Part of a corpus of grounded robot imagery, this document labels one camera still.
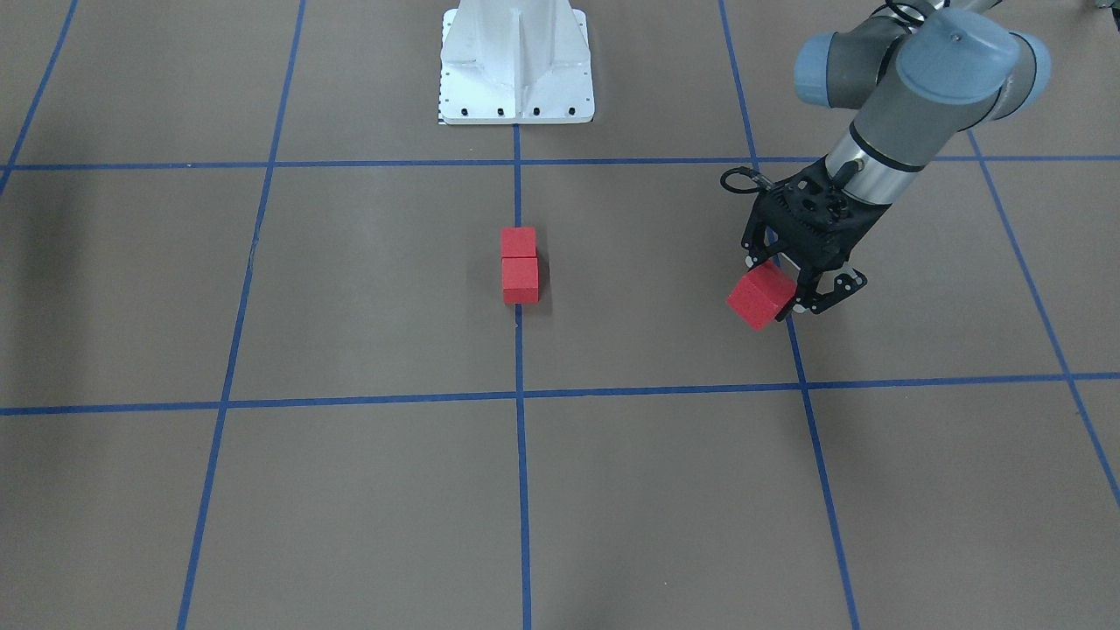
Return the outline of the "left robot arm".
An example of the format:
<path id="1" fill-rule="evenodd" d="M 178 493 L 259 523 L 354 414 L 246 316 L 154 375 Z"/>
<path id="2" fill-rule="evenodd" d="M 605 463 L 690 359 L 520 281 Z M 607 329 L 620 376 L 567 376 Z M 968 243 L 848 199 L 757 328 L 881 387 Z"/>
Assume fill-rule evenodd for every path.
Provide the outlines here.
<path id="1" fill-rule="evenodd" d="M 867 284 L 851 265 L 864 240 L 948 140 L 1016 115 L 1047 89 L 1053 61 L 1032 33 L 987 17 L 991 1 L 885 1 L 852 31 L 820 33 L 794 63 L 797 98 L 852 110 L 836 146 L 774 182 L 752 180 L 741 238 L 747 271 L 728 305 L 752 328 L 820 314 Z"/>

